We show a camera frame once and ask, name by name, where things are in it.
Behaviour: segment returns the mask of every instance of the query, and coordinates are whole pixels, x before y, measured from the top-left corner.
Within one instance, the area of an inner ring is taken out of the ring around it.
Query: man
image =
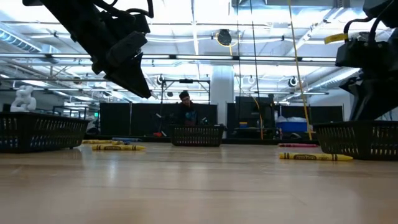
[[[198,113],[194,107],[194,104],[189,97],[187,91],[183,91],[180,94],[180,112],[178,114],[178,123],[181,125],[194,126],[198,124]]]

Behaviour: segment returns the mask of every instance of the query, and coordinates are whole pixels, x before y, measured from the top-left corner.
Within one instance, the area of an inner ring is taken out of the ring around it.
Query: white pillar
[[[210,88],[210,103],[218,105],[218,123],[226,126],[226,104],[234,102],[233,67],[214,66]]]

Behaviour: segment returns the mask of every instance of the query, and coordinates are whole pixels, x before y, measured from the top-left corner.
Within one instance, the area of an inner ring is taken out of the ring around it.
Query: blue bin
[[[279,122],[276,127],[282,129],[284,133],[306,132],[307,122]]]

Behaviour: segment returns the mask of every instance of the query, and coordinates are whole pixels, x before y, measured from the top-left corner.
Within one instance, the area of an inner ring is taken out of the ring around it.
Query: yellow tape
[[[325,44],[348,39],[348,34],[335,34],[325,38]]]

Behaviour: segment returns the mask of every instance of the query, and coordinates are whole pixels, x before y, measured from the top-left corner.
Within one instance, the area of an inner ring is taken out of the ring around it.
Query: black basket
[[[0,113],[0,152],[38,152],[79,146],[88,122],[46,114]]]
[[[223,139],[224,126],[177,126],[170,127],[174,146],[218,147]]]
[[[348,121],[317,124],[322,151],[355,159],[398,160],[398,122]]]

